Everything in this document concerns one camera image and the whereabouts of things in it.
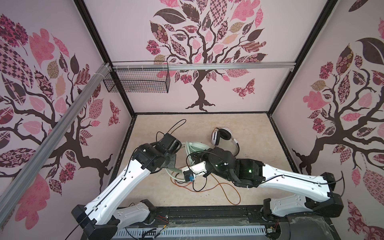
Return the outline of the white black headphones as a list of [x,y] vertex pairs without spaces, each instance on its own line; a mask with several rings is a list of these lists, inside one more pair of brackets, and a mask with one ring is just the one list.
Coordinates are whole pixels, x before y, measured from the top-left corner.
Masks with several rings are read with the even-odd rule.
[[220,140],[231,141],[236,146],[236,157],[240,153],[240,145],[238,141],[233,137],[233,134],[228,128],[214,128],[211,135],[211,143],[216,147],[220,144]]

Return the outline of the mint green headphones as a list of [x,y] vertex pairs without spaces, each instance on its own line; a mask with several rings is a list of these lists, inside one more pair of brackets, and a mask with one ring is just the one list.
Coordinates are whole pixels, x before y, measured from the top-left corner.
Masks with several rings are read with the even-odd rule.
[[[193,165],[190,165],[190,162],[188,160],[188,155],[192,152],[208,151],[208,149],[210,147],[208,145],[205,145],[205,144],[199,143],[199,142],[185,142],[185,143],[182,143],[182,148],[185,149],[186,154],[187,154],[187,165],[186,166],[193,166]],[[184,180],[184,176],[182,174],[182,168],[181,169],[175,168],[175,169],[170,169],[170,170],[166,169],[166,172],[170,176],[171,179],[173,179],[179,183],[186,183]]]

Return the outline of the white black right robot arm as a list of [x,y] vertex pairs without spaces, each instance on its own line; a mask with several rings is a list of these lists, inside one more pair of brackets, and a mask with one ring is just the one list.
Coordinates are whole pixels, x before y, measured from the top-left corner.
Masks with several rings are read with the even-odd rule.
[[216,175],[238,188],[272,188],[292,193],[285,198],[265,199],[265,219],[303,212],[336,218],[344,209],[341,195],[334,192],[337,180],[331,173],[308,176],[288,172],[260,161],[237,159],[219,147],[189,153],[186,163],[182,169],[186,182],[194,182],[198,176]]

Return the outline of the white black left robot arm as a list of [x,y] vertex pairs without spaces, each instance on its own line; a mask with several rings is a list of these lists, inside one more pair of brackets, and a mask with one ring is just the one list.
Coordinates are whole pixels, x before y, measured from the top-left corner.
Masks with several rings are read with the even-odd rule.
[[156,207],[149,200],[120,208],[131,191],[157,169],[176,161],[182,143],[170,134],[136,148],[129,164],[113,182],[87,205],[77,205],[72,215],[89,240],[110,240],[117,231],[136,223],[151,224]]

